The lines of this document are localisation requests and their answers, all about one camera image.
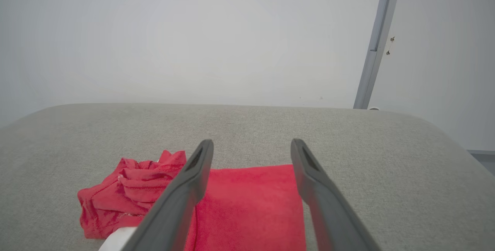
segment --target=folded red cloth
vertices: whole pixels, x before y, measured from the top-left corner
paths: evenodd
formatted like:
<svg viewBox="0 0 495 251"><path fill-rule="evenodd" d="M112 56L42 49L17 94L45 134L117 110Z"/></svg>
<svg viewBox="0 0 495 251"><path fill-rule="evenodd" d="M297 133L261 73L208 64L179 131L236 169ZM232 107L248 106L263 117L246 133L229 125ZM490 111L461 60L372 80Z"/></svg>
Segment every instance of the folded red cloth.
<svg viewBox="0 0 495 251"><path fill-rule="evenodd" d="M85 236L106 238L118 228L138 226L185 163L184 151L163 151L158 162L122 158L101 184L77 194ZM210 170L184 249L305 250L292 165Z"/></svg>

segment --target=gray carpet surface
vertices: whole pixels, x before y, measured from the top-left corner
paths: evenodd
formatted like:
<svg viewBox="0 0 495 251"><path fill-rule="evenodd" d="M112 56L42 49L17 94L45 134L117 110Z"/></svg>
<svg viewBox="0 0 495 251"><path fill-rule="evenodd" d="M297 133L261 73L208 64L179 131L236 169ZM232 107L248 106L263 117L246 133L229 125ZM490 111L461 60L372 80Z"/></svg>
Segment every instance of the gray carpet surface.
<svg viewBox="0 0 495 251"><path fill-rule="evenodd" d="M163 149L189 157L205 138L213 168L290 164L290 141L305 140L382 250L495 246L495 177L423 120L352 109L71 104L0 130L1 249L97 250L102 241L85 239L79 225L77 191L121 157L155 161ZM306 232L315 249L313 228Z"/></svg>

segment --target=gray vertical beam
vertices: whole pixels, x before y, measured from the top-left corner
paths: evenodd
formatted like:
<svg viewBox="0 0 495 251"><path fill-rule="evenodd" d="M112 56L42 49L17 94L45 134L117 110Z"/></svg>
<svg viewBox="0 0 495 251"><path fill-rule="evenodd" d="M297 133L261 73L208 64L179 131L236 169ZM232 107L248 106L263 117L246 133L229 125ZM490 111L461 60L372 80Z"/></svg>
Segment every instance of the gray vertical beam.
<svg viewBox="0 0 495 251"><path fill-rule="evenodd" d="M371 98L371 92L375 85L378 68L382 61L385 43L389 35L392 17L396 9L397 0L380 0L376 12L375 24L371 32L368 53L364 61L363 73L357 88L354 109L367 109Z"/></svg>

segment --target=red cloth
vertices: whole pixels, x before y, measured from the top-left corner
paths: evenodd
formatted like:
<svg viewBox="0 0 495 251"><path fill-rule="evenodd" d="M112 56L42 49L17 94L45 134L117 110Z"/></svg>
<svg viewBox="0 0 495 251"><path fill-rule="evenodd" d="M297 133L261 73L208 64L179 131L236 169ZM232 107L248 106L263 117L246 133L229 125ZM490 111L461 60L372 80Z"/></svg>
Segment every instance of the red cloth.
<svg viewBox="0 0 495 251"><path fill-rule="evenodd" d="M163 151L159 162L122 158L101 184L77 194L85 236L106 238L118 228L138 226L185 163L184 151ZM184 249L305 250L292 165L210 170Z"/></svg>

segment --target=white backdrop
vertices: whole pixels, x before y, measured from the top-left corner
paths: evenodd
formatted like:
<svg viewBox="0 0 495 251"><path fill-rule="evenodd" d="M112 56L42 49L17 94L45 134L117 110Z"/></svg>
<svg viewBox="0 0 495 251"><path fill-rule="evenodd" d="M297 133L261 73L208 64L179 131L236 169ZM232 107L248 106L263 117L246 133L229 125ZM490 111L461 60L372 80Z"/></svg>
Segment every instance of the white backdrop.
<svg viewBox="0 0 495 251"><path fill-rule="evenodd" d="M369 107L412 114L465 149L495 150L494 0L397 0Z"/></svg>
<svg viewBox="0 0 495 251"><path fill-rule="evenodd" d="M378 0L0 0L0 126L44 107L352 108Z"/></svg>

